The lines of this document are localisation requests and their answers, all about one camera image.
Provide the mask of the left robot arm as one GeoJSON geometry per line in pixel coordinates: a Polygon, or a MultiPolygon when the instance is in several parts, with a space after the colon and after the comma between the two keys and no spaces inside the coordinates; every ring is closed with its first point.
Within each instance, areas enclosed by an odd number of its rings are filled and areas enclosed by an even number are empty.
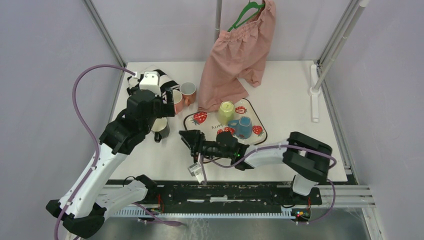
{"type": "Polygon", "coordinates": [[[70,233],[90,238],[126,206],[156,200],[157,183],[144,174],[108,195],[99,194],[116,168],[151,132],[155,120],[175,116],[173,91],[165,92],[163,99],[150,90],[136,90],[95,142],[94,155],[72,188],[61,199],[47,203],[46,210],[70,233]]]}

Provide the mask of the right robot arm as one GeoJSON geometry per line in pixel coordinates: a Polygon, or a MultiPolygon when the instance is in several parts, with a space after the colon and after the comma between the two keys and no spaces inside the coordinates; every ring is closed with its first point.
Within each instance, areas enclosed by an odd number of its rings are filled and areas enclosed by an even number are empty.
{"type": "Polygon", "coordinates": [[[296,173],[288,191],[295,204],[302,204],[314,186],[326,182],[329,170],[337,164],[329,145],[298,131],[291,132],[286,140],[268,145],[243,144],[228,131],[219,133],[214,141],[206,140],[198,129],[180,130],[178,134],[193,157],[192,172],[201,172],[200,183],[207,182],[205,159],[221,168],[240,171],[287,165],[296,173]]]}

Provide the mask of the black faceted mug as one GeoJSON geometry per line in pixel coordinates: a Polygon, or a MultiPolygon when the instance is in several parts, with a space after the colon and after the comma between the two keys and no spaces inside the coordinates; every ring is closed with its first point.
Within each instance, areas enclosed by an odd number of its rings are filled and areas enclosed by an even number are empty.
{"type": "Polygon", "coordinates": [[[151,128],[154,133],[154,141],[160,143],[161,140],[167,138],[170,134],[170,127],[166,117],[157,118],[151,128]]]}

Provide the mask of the strawberry print tray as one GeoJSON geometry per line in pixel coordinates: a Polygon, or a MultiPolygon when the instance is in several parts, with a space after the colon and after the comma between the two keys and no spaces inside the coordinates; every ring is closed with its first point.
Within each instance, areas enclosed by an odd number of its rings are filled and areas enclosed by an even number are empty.
{"type": "Polygon", "coordinates": [[[207,113],[204,111],[194,112],[187,115],[183,120],[185,130],[200,130],[204,133],[207,141],[214,141],[216,136],[223,132],[231,132],[237,138],[238,142],[245,145],[259,145],[264,143],[268,138],[268,133],[262,124],[258,114],[253,108],[251,102],[243,98],[234,104],[234,120],[242,117],[250,118],[252,123],[252,133],[249,138],[239,138],[235,133],[235,126],[221,124],[218,120],[218,112],[207,113]]]}

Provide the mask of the bright blue mug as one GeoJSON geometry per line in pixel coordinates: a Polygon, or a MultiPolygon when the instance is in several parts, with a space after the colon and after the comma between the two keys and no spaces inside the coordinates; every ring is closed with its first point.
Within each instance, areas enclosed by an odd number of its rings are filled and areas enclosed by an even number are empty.
{"type": "Polygon", "coordinates": [[[239,139],[248,139],[253,132],[252,120],[247,116],[230,120],[227,126],[234,129],[234,135],[239,139]]]}

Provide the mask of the green faceted mug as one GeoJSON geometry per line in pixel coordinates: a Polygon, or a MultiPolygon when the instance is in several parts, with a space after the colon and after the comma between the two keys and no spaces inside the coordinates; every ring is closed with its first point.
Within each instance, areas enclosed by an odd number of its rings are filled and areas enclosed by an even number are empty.
{"type": "Polygon", "coordinates": [[[227,125],[234,119],[235,106],[231,101],[223,101],[218,109],[218,121],[222,125],[227,125]]]}

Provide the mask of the plain pink tall mug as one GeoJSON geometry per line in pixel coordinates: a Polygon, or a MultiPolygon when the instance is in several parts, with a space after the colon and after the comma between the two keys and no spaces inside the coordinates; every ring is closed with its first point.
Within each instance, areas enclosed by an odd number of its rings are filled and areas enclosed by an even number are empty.
{"type": "Polygon", "coordinates": [[[184,108],[183,95],[179,90],[173,90],[173,103],[175,114],[179,114],[184,108]]]}

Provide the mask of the floral salmon mug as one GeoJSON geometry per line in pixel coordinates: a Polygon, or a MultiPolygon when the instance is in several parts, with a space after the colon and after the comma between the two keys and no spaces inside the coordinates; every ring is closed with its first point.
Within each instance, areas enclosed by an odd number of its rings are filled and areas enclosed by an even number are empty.
{"type": "Polygon", "coordinates": [[[179,91],[182,94],[184,104],[189,107],[194,104],[197,96],[197,87],[192,82],[185,82],[180,85],[179,91]]]}

